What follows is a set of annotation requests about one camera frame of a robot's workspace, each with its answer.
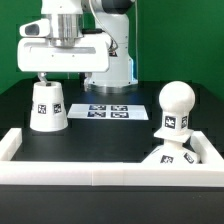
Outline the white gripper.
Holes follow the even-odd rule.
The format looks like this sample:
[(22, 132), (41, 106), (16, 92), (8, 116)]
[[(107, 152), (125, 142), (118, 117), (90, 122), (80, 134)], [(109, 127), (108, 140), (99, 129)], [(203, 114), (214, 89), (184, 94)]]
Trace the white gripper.
[(53, 47), (45, 38), (22, 38), (18, 44), (18, 67), (25, 72), (38, 72), (47, 84), (45, 72), (86, 72), (84, 89), (89, 88), (92, 72), (109, 68), (109, 40), (104, 34), (84, 35), (71, 48)]

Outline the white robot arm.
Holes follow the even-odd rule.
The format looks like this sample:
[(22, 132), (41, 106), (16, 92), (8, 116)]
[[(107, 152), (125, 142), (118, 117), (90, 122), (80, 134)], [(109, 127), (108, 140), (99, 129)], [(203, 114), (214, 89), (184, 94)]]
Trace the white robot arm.
[(42, 0), (42, 18), (20, 27), (20, 70), (77, 72), (84, 88), (120, 93), (138, 84), (129, 56), (129, 19), (135, 0)]

